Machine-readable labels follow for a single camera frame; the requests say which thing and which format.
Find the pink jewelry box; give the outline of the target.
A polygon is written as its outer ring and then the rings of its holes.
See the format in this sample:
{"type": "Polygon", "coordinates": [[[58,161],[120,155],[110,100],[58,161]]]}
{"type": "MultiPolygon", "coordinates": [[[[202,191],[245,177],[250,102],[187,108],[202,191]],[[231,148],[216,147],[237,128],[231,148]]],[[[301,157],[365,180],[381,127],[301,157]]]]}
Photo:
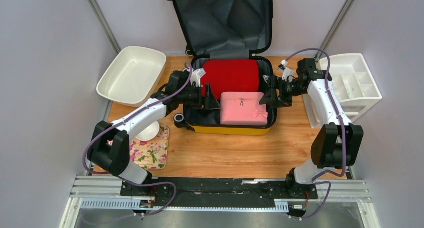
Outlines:
{"type": "Polygon", "coordinates": [[[220,123],[223,125],[264,126],[268,111],[260,104],[262,92],[224,92],[220,96],[220,123]]]}

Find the red garment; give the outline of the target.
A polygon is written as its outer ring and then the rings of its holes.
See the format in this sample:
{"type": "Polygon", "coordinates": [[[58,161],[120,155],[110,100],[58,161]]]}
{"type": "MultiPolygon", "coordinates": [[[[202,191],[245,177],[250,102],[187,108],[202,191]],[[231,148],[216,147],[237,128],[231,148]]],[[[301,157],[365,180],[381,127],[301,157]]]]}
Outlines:
{"type": "Polygon", "coordinates": [[[200,79],[202,94],[206,85],[217,100],[224,92],[258,92],[260,71],[254,60],[208,60],[202,67],[205,75],[200,79]]]}

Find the yellow cartoon hard-shell suitcase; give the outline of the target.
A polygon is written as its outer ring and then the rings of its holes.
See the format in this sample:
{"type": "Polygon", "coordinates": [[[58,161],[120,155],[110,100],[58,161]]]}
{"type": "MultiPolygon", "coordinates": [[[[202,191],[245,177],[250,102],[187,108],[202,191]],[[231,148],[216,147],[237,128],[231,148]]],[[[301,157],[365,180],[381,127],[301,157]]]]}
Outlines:
{"type": "Polygon", "coordinates": [[[192,66],[208,60],[254,60],[259,66],[259,92],[265,76],[273,76],[271,62],[262,57],[272,43],[273,0],[171,1],[186,40],[192,66]]]}

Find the white rectangular basin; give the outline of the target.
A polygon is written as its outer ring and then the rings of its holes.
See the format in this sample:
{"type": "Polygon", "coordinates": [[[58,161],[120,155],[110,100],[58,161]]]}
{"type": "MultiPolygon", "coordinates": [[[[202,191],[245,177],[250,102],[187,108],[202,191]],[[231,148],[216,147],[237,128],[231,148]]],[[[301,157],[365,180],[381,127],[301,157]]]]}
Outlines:
{"type": "Polygon", "coordinates": [[[96,91],[115,103],[140,107],[160,81],[166,61],[167,56],[161,51],[128,46],[104,72],[96,91]]]}

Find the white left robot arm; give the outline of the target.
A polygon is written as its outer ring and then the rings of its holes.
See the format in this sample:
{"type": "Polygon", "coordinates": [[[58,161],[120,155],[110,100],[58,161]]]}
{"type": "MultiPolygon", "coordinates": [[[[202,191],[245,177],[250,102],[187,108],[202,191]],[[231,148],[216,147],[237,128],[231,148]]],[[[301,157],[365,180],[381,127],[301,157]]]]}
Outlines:
{"type": "Polygon", "coordinates": [[[154,93],[140,108],[111,123],[96,124],[92,140],[83,153],[83,162],[91,161],[116,177],[133,185],[138,194],[148,195],[153,182],[151,173],[130,159],[130,142],[152,123],[176,110],[180,104],[196,108],[219,109],[210,84],[201,85],[206,71],[186,68],[174,71],[168,83],[154,93]]]}

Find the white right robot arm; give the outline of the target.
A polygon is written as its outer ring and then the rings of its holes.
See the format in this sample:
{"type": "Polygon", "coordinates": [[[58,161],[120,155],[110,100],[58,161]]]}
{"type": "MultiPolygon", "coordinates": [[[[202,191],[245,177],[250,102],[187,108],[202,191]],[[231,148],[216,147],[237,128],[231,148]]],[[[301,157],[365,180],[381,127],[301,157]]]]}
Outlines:
{"type": "Polygon", "coordinates": [[[311,158],[287,175],[286,193],[293,198],[305,191],[305,184],[326,173],[342,177],[355,164],[364,130],[355,125],[337,100],[329,70],[319,70],[315,60],[305,58],[297,63],[297,77],[265,76],[265,95],[260,104],[272,108],[289,107],[294,96],[308,95],[315,105],[321,129],[311,146],[311,158]]]}

